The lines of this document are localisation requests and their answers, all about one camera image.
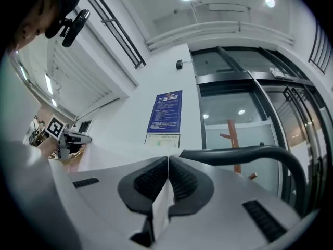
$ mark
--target black railing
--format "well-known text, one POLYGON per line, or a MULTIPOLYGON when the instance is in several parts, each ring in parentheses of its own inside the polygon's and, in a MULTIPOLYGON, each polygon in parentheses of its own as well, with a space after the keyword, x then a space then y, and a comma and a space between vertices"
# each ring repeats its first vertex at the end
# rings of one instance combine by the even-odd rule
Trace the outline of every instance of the black railing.
POLYGON ((331 51, 332 45, 317 21, 316 36, 314 38, 309 62, 312 62, 323 74, 325 74, 325 70, 331 57, 331 51))
POLYGON ((88 0, 137 69, 146 62, 104 0, 88 0))

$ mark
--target blue sign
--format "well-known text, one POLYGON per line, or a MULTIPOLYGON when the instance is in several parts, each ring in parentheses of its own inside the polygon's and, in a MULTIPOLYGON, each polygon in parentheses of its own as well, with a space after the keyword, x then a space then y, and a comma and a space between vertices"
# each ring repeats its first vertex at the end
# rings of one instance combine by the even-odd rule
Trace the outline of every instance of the blue sign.
POLYGON ((152 109, 147 133, 180 132, 183 91, 159 94, 152 109))

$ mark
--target black handle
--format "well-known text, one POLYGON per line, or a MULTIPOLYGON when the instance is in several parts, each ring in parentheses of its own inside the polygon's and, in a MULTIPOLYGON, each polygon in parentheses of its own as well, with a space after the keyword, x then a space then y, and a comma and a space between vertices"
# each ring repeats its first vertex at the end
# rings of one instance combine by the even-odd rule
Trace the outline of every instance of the black handle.
POLYGON ((302 216, 306 180, 303 168, 297 158, 284 148, 277 146, 250 146, 222 150, 184 150, 180 157, 192 159, 211 166, 245 164, 259 158, 272 158, 285 164, 296 185, 295 210, 302 216))

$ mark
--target metal railing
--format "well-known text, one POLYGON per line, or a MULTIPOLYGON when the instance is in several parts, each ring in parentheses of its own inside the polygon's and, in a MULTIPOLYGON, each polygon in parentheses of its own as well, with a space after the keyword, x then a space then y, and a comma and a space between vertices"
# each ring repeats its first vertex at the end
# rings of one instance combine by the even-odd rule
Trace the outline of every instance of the metal railing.
POLYGON ((151 38, 146 41, 146 44, 153 51, 167 45, 186 43, 188 40, 195 40, 200 36, 210 34, 221 37, 228 36, 228 34, 248 34, 259 39, 269 37, 290 46, 293 46, 294 43, 293 37, 264 26, 239 21, 215 21, 181 27, 151 38))
POLYGON ((146 62, 104 0, 88 0, 137 69, 146 62))
POLYGON ((314 38, 309 62, 312 62, 323 74, 325 74, 325 70, 331 57, 331 52, 332 45, 317 21, 316 36, 314 38))

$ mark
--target small sign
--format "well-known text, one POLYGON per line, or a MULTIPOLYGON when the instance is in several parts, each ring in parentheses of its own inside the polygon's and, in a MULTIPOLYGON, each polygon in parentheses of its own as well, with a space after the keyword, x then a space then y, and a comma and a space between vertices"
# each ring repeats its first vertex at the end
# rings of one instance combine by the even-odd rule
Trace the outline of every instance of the small sign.
POLYGON ((145 144, 150 146, 170 146, 179 148, 180 134, 147 134, 145 144))
POLYGON ((152 109, 147 133, 180 132, 183 91, 159 94, 152 109))
POLYGON ((46 126, 45 131, 57 139, 57 141, 60 140, 61 134, 63 130, 65 129, 66 124, 63 123, 60 119, 58 119, 55 115, 52 115, 51 121, 46 126))

